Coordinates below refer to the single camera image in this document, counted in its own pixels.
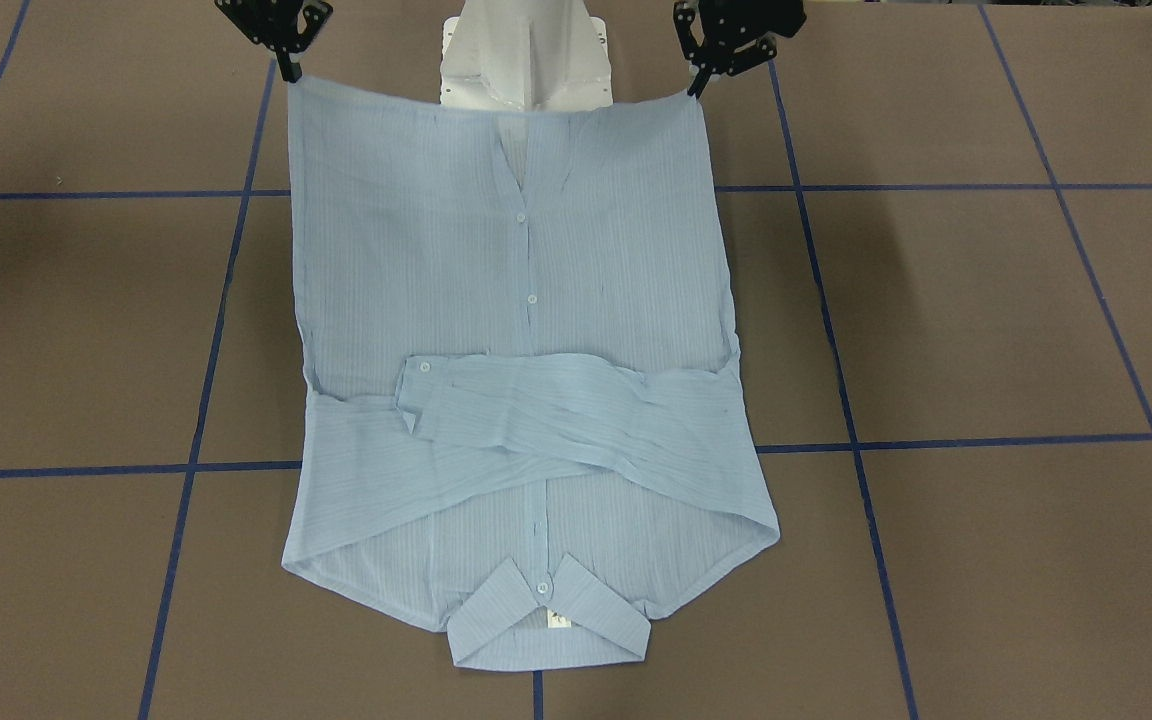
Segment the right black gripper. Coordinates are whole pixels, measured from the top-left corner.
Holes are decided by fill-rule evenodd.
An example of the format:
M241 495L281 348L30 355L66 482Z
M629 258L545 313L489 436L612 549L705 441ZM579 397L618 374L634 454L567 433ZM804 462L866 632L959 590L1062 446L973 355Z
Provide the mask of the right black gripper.
M248 41L276 53L280 78L289 85L302 78L302 53L334 13L328 1L217 0L214 6Z

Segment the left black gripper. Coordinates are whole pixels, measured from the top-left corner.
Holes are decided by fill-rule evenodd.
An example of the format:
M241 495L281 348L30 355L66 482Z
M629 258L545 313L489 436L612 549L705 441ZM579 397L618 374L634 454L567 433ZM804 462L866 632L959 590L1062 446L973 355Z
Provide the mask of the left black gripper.
M778 44L806 23L804 1L676 1L672 22L699 100L713 76L738 76L776 58Z

